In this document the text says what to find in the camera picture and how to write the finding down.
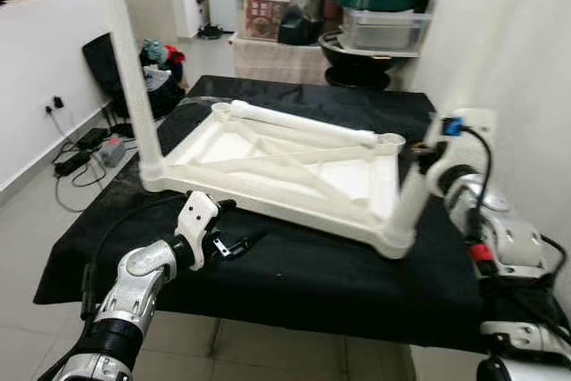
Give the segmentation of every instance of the white pipe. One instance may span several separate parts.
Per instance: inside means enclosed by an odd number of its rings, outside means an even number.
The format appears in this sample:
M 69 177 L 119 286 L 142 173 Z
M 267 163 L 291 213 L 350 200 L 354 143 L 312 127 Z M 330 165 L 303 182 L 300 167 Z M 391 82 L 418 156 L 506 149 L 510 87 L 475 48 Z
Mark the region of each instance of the white pipe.
M 385 254 L 385 256 L 399 259 L 409 252 L 415 241 L 415 226 L 426 207 L 429 196 L 425 176 L 420 174 L 417 165 L 413 165 L 402 185 L 399 202 L 381 231 L 382 238 L 389 242 L 392 248 L 401 250 L 395 254 Z
M 485 0 L 478 17 L 477 33 L 443 98 L 441 112 L 447 114 L 458 107 L 480 105 L 478 90 L 482 78 L 500 50 L 513 20 L 517 0 Z
M 115 60 L 141 157 L 142 177 L 162 172 L 163 158 L 125 0 L 101 0 L 111 28 Z
M 372 131 L 357 130 L 340 127 L 334 124 L 327 124 L 317 120 L 310 120 L 308 118 L 290 115 L 289 113 L 277 112 L 270 109 L 264 109 L 263 107 L 253 106 L 240 100 L 234 100 L 231 103 L 230 114 L 237 118 L 258 120 L 260 122 L 267 122 L 281 127 L 327 134 L 331 137 L 348 140 L 359 145 L 374 146 L 378 143 L 377 135 Z

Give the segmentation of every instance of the black cable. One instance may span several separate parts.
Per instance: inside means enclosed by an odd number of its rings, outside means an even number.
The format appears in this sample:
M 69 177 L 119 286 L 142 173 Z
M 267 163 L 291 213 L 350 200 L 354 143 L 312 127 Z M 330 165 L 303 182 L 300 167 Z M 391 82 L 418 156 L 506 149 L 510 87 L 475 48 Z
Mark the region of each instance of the black cable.
M 63 367 L 63 365 L 65 365 L 68 359 L 76 353 L 78 344 L 86 337 L 92 325 L 93 318 L 91 317 L 83 324 L 83 329 L 81 330 L 81 335 L 79 335 L 78 341 L 70 348 L 68 352 L 63 354 L 63 356 L 57 362 L 55 362 L 48 370 L 46 370 L 46 372 L 44 372 L 37 379 L 37 381 L 52 381 L 55 378 L 58 371 Z
M 95 169 L 91 166 L 91 164 L 89 164 L 89 166 L 91 167 L 91 170 L 93 171 L 94 177 L 95 177 L 95 180 L 91 184 L 93 185 L 94 183 L 96 183 L 97 186 L 99 186 L 99 190 L 103 192 L 103 185 L 102 185 L 101 181 L 107 177 L 107 169 L 101 163 L 101 161 L 99 161 L 99 158 L 97 156 L 90 156 L 90 158 L 95 160 L 95 162 L 97 163 L 97 165 L 99 165 L 99 168 L 103 172 L 103 175 L 100 178 L 97 178 L 97 173 L 95 172 Z
M 478 198 L 476 200 L 476 207 L 472 211 L 474 213 L 474 217 L 472 218 L 471 225 L 470 225 L 470 227 L 472 228 L 472 231 L 471 231 L 472 237 L 480 237 L 480 232 L 481 232 L 481 227 L 482 227 L 482 224 L 480 221 L 480 219 L 481 219 L 480 213 L 482 210 L 482 205 L 484 204 L 485 192 L 486 192 L 488 184 L 490 182 L 490 176 L 492 175 L 492 149 L 490 148 L 488 143 L 485 141 L 485 139 L 477 131 L 473 130 L 470 127 L 466 127 L 466 126 L 462 126 L 460 129 L 462 131 L 464 131 L 465 133 L 468 133 L 471 136 L 475 137 L 482 144 L 482 146 L 484 147 L 484 149 L 486 151 L 486 155 L 487 155 L 487 165 L 486 165 L 485 174 L 484 174 L 484 183 L 482 184 L 482 191 L 480 192 L 480 195 L 478 196 Z M 567 251 L 559 243 L 551 240 L 550 238 L 548 238 L 546 236 L 542 236 L 542 240 L 545 243 L 551 245 L 556 250 L 558 250 L 559 253 L 561 254 L 561 259 L 559 260 L 557 266 L 555 267 L 555 269 L 551 273 L 551 276 L 553 278 L 552 281 L 554 281 L 554 278 L 558 275 L 558 273 L 561 271 L 561 269 L 564 267 L 564 265 L 567 262 Z M 539 323 L 542 323 L 543 325 L 545 325 L 554 335 L 559 336 L 563 341 L 565 341 L 567 344 L 571 345 L 571 335 L 566 330 L 564 330 L 561 326 L 559 326 L 553 320 L 545 317 L 540 311 L 533 308 L 533 306 L 529 305 L 527 302 L 520 299 L 519 296 L 517 296 L 516 294 L 513 294 L 509 287 L 506 287 L 504 290 L 505 290 L 505 292 L 507 292 L 507 295 L 509 296 L 509 298 L 511 298 L 522 310 L 526 311 L 532 317 L 536 318 Z
M 528 305 L 527 302 L 520 299 L 519 296 L 511 293 L 509 289 L 508 289 L 508 295 L 517 305 L 519 305 L 519 307 L 522 308 L 522 310 L 526 311 L 531 316 L 535 317 L 538 320 L 538 322 L 545 325 L 553 334 L 559 336 L 563 341 L 571 345 L 571 335 L 568 334 L 567 331 L 563 329 L 563 327 L 556 324 L 553 320 L 545 317 L 540 311 L 537 311 L 534 307 Z
M 555 250 L 557 250 L 559 252 L 559 254 L 561 255 L 559 262 L 557 263 L 557 265 L 555 266 L 555 268 L 553 269 L 553 272 L 552 272 L 553 277 L 556 277 L 559 274 L 559 272 L 561 271 L 561 269 L 563 269 L 563 267 L 567 263 L 567 250 L 565 250 L 565 248 L 561 244 L 559 244 L 556 241 L 553 241 L 548 236 L 545 236 L 543 234 L 542 234 L 542 240 L 545 243 L 549 244 L 551 247 L 553 247 Z
M 92 272 L 95 272 L 94 266 L 96 265 L 97 261 L 99 260 L 101 252 L 103 251 L 103 248 L 105 247 L 105 243 L 107 242 L 107 240 L 109 239 L 109 237 L 111 236 L 113 231 L 115 231 L 115 229 L 118 228 L 123 222 L 132 218 L 133 216 L 140 213 L 141 211 L 148 210 L 148 209 L 153 208 L 157 205 L 161 205 L 161 204 L 167 203 L 169 201 L 174 201 L 174 200 L 177 200 L 180 198 L 186 198 L 186 196 L 185 195 L 173 195 L 173 196 L 169 196 L 166 198 L 162 198 L 161 200 L 155 201 L 153 203 L 148 203 L 142 207 L 138 207 L 136 209 L 133 209 L 133 210 L 127 212 L 125 215 L 123 215 L 119 219 L 117 219 L 111 225 L 111 227 L 107 230 L 105 235 L 103 235 L 101 240 L 99 241 L 99 244 L 98 244 L 97 248 L 95 249 L 95 252 L 91 258 L 91 262 L 86 265 L 86 269 L 90 269 Z M 89 280 L 88 280 L 87 294 L 93 295 L 94 292 L 95 292 L 95 275 L 92 275 L 89 277 Z M 93 320 L 95 318 L 95 301 L 92 301 L 90 303 L 90 306 L 91 306 L 91 308 L 89 308 L 86 312 L 85 320 L 84 320 L 84 324 L 83 324 L 83 329 L 81 331 L 81 335 L 79 336 L 78 341 L 71 347 L 71 349 L 68 352 L 66 352 L 57 362 L 55 362 L 51 368 L 49 368 L 46 372 L 44 372 L 44 374 L 38 378 L 38 381 L 51 381 L 55 377 L 57 372 L 63 367 L 63 365 L 65 365 L 67 360 L 76 353 L 78 344 L 80 344 L 80 342 L 85 338 L 85 336 L 89 332 L 91 326 L 93 325 Z
M 60 180 L 62 178 L 56 178 L 55 179 L 55 201 L 60 204 L 60 206 L 65 210 L 65 211 L 69 211 L 70 213 L 82 213 L 83 211 L 85 211 L 85 209 L 72 209 L 71 207 L 67 206 L 66 204 L 64 204 L 62 202 L 62 200 L 60 199 Z
M 99 183 L 101 182 L 104 178 L 107 177 L 107 170 L 103 170 L 103 174 L 98 178 L 95 177 L 95 180 L 92 180 L 90 182 L 87 183 L 77 183 L 77 179 L 80 178 L 81 176 L 83 176 L 86 172 L 87 169 L 89 168 L 89 166 L 86 164 L 85 168 L 80 171 L 78 174 L 76 174 L 72 179 L 71 179 L 71 185 L 74 187 L 87 187 L 87 186 L 91 186 L 94 185 L 95 183 Z
M 68 142 L 70 142 L 71 144 L 75 145 L 75 142 L 72 141 L 62 130 L 62 127 L 60 127 L 59 122 L 57 121 L 57 119 L 54 117 L 54 114 L 52 112 L 47 114 L 50 119 L 52 120 L 52 122 L 54 123 L 55 128 L 58 130 L 58 132 L 62 135 L 62 137 L 67 140 Z
M 476 200 L 476 207 L 472 211 L 472 213 L 474 213 L 474 217 L 472 218 L 470 225 L 472 229 L 471 236 L 480 237 L 480 232 L 482 227 L 482 223 L 480 222 L 481 219 L 480 213 L 482 212 L 482 205 L 484 204 L 485 192 L 488 189 L 488 183 L 490 182 L 490 176 L 492 175 L 492 158 L 493 158 L 492 149 L 488 145 L 488 142 L 486 142 L 485 139 L 482 137 L 482 135 L 477 131 L 475 131 L 473 128 L 463 125 L 460 129 L 465 133 L 468 133 L 469 135 L 475 137 L 484 147 L 487 156 L 487 163 L 484 174 L 484 183 L 482 184 L 482 190 L 480 191 L 480 195 Z
M 109 229 L 107 229 L 107 232 L 105 232 L 105 234 L 102 236 L 101 240 L 99 241 L 99 244 L 95 248 L 95 252 L 93 253 L 93 256 L 91 257 L 91 261 L 86 265 L 86 267 L 88 269 L 95 269 L 97 262 L 99 261 L 99 258 L 101 257 L 101 253 L 105 247 L 105 244 L 107 243 L 107 240 L 109 240 L 109 237 L 111 236 L 111 234 L 123 222 L 125 222 L 126 220 L 129 220 L 133 216 L 139 214 L 141 211 L 145 211 L 145 210 L 151 209 L 153 207 L 156 207 L 157 205 L 165 204 L 169 201 L 174 201 L 174 200 L 181 199 L 181 198 L 185 199 L 186 196 L 179 194 L 179 195 L 173 195 L 173 196 L 169 196 L 166 198 L 162 198 L 161 200 L 155 201 L 153 203 L 148 203 L 146 205 L 143 205 L 142 207 L 137 207 L 136 209 L 128 211 L 123 216 L 121 216 L 119 219 L 115 220 L 115 222 L 113 222 L 113 224 L 109 227 Z M 89 277 L 89 282 L 87 285 L 87 293 L 91 294 L 91 295 L 93 295 L 95 293 L 95 276 Z M 88 314 L 95 314 L 95 308 L 94 307 L 95 307 L 95 301 L 93 301 L 91 308 L 88 309 L 87 313 Z
M 107 122 L 107 126 L 109 127 L 109 130 L 111 132 L 113 124 L 111 124 L 111 120 L 109 119 L 109 113 L 107 113 L 107 106 L 104 106 L 101 109 L 101 112 L 103 113 L 103 116 L 105 117 L 105 122 Z
M 71 145 L 70 149 L 66 149 L 66 145 Z M 60 159 L 60 157 L 64 154 L 64 153 L 69 153 L 69 152 L 76 152 L 78 149 L 74 149 L 75 144 L 73 144 L 72 142 L 66 141 L 63 142 L 63 145 L 60 146 L 60 150 L 57 152 L 57 154 L 55 155 L 55 157 L 52 159 L 52 164 L 55 164 L 57 162 L 57 160 Z

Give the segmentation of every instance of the cloth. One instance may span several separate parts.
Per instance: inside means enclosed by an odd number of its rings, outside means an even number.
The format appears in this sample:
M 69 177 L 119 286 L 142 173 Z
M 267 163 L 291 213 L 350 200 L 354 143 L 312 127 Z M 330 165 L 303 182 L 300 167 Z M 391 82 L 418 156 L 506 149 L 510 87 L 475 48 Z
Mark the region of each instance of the cloth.
M 169 58 L 168 60 L 174 62 L 175 64 L 178 64 L 180 62 L 184 62 L 186 60 L 186 57 L 184 54 L 182 54 L 178 48 L 176 48 L 173 45 L 165 45 L 165 48 L 167 48 L 167 51 L 169 51 Z
M 162 45 L 159 39 L 145 39 L 143 51 L 150 61 L 163 65 L 169 59 L 169 50 Z
M 170 70 L 158 70 L 156 66 L 144 66 L 145 83 L 147 91 L 159 89 L 162 84 L 169 80 L 172 72 Z
M 218 101 L 242 99 L 283 112 L 377 133 L 422 139 L 433 106 L 425 95 L 342 87 L 202 77 L 159 128 L 169 153 Z M 403 177 L 410 151 L 400 157 Z M 35 303 L 80 299 L 81 272 L 107 228 L 126 211 L 171 192 L 146 192 L 131 160 L 54 245 Z M 170 202 L 126 222 L 105 246 L 97 294 L 111 287 L 120 257 L 172 234 L 182 202 Z M 161 291 L 159 310 L 204 314 L 272 326 L 355 335 L 407 344 L 481 350 L 482 303 L 462 239 L 442 202 L 431 199 L 418 238 L 400 261 L 317 230 L 236 210 L 217 227 L 227 244 L 268 231 L 244 257 L 215 269 L 181 273 Z

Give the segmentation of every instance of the white pole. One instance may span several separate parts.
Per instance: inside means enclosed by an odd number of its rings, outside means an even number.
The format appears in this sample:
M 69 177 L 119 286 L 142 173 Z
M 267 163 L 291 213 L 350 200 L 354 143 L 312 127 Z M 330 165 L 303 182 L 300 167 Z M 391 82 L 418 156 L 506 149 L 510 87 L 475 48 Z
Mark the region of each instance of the white pole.
M 145 182 L 145 178 L 161 175 L 163 158 L 127 4 L 125 0 L 101 0 L 101 4 L 111 29 L 115 60 L 141 157 L 140 174 Z
M 447 104 L 442 109 L 444 115 L 450 114 L 457 107 L 469 105 L 474 99 L 484 66 L 491 62 L 501 46 L 502 39 L 508 34 L 515 2 L 516 0 L 487 0 L 487 7 L 480 17 L 478 27 L 482 37 L 475 37 L 469 44 L 459 72 L 445 97 Z M 434 118 L 426 133 L 425 143 L 430 147 L 440 138 L 441 117 L 439 115 Z M 429 196 L 426 176 L 420 174 L 417 165 L 412 166 L 402 186 L 399 202 L 382 231 L 385 240 L 402 248 L 402 254 L 395 257 L 403 257 L 408 250 L 405 250 L 406 246 L 410 248 L 414 244 L 416 225 Z

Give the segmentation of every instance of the cable plug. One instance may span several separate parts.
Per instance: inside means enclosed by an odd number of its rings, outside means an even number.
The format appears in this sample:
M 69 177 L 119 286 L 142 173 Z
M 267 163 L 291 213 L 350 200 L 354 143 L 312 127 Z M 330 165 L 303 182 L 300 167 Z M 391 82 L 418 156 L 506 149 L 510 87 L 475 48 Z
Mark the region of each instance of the cable plug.
M 63 107 L 63 100 L 58 95 L 54 95 L 54 106 L 56 109 L 61 109 Z
M 443 119 L 443 135 L 458 137 L 462 133 L 464 120 L 460 116 Z

